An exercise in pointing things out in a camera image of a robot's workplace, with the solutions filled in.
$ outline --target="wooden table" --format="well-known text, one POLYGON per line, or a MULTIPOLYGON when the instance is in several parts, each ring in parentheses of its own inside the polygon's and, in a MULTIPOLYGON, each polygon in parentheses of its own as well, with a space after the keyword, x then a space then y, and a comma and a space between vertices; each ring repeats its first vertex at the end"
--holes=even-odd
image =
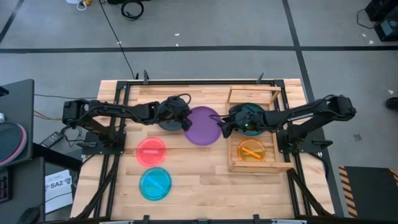
MULTIPOLYGON (((116 83, 116 80, 102 81, 98 99, 113 102, 116 83)), ((291 108, 306 103, 299 79, 285 79, 285 87, 291 108)), ((129 105, 161 102, 168 96, 189 93, 191 108, 209 106, 225 114, 229 88, 229 85, 133 86, 129 105)), ((259 95, 248 93, 241 97, 253 100, 259 95)), ((98 121, 109 124, 109 118, 98 118, 98 121)), ((252 219, 253 214, 259 214, 260 218, 294 217, 287 174, 228 172, 226 139, 220 137, 210 146, 199 147, 190 143, 181 131, 168 132, 158 125, 143 126, 127 120, 126 124, 126 149, 119 164, 113 220, 142 220, 144 215, 150 215, 151 220, 252 219), (160 166, 170 172, 173 182, 168 196, 158 202, 146 200, 138 188, 139 179, 147 168, 138 163, 135 150, 148 136, 157 136, 165 142, 166 160, 160 166)), ((301 158, 308 188, 323 207, 333 213, 322 163, 307 154, 302 154, 301 158)), ((102 161, 103 156, 98 155, 82 167, 71 217, 78 215, 97 191, 102 161)), ((303 200, 299 188, 296 189, 303 214, 303 200)), ((105 192, 100 215, 105 214, 107 199, 105 192)))

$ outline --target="pink petri dish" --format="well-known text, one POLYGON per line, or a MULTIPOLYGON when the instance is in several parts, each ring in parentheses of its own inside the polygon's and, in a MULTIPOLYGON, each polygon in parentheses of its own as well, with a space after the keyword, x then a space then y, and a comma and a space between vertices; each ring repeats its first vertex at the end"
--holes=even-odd
POLYGON ((137 146, 136 157, 143 166, 157 166, 165 160, 166 145, 159 138, 145 138, 137 146))

